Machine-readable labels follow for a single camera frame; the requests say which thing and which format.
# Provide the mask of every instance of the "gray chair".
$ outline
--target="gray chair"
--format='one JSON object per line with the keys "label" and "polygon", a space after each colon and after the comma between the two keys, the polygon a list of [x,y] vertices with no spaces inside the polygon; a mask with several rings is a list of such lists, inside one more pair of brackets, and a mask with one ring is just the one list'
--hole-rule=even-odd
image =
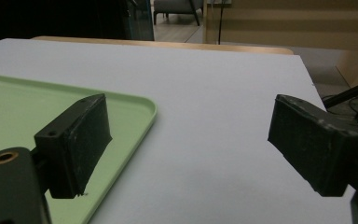
{"label": "gray chair", "polygon": [[173,14],[193,14],[197,25],[200,26],[197,10],[201,9],[203,13],[203,0],[155,0],[154,1],[154,24],[159,13],[164,13],[167,18],[170,13]]}

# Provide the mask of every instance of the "white table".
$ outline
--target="white table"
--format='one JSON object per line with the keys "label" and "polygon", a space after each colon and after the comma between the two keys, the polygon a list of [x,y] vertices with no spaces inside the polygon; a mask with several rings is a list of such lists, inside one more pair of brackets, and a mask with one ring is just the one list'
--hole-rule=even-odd
{"label": "white table", "polygon": [[91,223],[351,223],[267,141],[276,94],[323,107],[294,55],[0,41],[0,75],[143,95],[156,123]]}

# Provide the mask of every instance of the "light green plastic tray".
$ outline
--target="light green plastic tray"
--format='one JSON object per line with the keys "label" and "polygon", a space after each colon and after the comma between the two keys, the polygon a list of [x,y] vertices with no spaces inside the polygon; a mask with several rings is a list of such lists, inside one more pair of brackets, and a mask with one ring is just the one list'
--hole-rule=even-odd
{"label": "light green plastic tray", "polygon": [[0,150],[33,149],[35,133],[77,100],[97,93],[106,95],[113,140],[95,167],[84,196],[58,200],[46,193],[54,224],[88,222],[151,127],[156,105],[144,97],[0,77]]}

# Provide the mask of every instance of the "black cable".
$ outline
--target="black cable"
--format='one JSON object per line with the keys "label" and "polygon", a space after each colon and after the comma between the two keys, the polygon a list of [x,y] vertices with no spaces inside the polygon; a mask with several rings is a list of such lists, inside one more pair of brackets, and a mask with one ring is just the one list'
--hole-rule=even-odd
{"label": "black cable", "polygon": [[226,0],[222,0],[220,7],[220,22],[219,22],[219,36],[217,39],[217,44],[220,45],[220,36],[222,34],[222,20],[223,20],[223,10],[225,9]]}

